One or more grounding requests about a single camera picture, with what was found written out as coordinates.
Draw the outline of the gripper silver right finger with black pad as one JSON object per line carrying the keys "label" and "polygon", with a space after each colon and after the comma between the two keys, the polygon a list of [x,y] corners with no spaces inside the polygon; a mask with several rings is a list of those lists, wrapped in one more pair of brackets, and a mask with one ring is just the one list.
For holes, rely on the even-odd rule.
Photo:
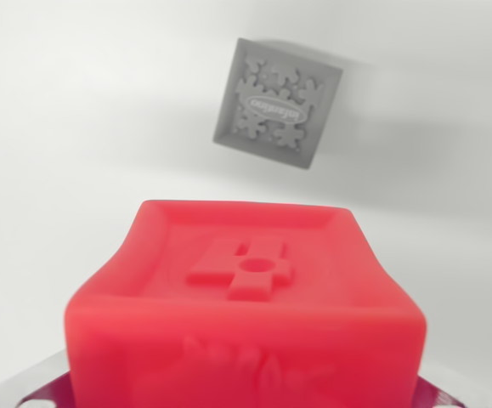
{"label": "gripper silver right finger with black pad", "polygon": [[459,398],[464,377],[449,368],[421,368],[415,391],[415,408],[467,407]]}

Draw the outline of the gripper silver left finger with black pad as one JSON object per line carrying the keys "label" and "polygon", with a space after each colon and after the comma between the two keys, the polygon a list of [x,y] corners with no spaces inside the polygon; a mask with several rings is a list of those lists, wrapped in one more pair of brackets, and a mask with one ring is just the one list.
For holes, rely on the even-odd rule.
{"label": "gripper silver left finger with black pad", "polygon": [[19,374],[16,407],[72,407],[66,350],[57,352]]}

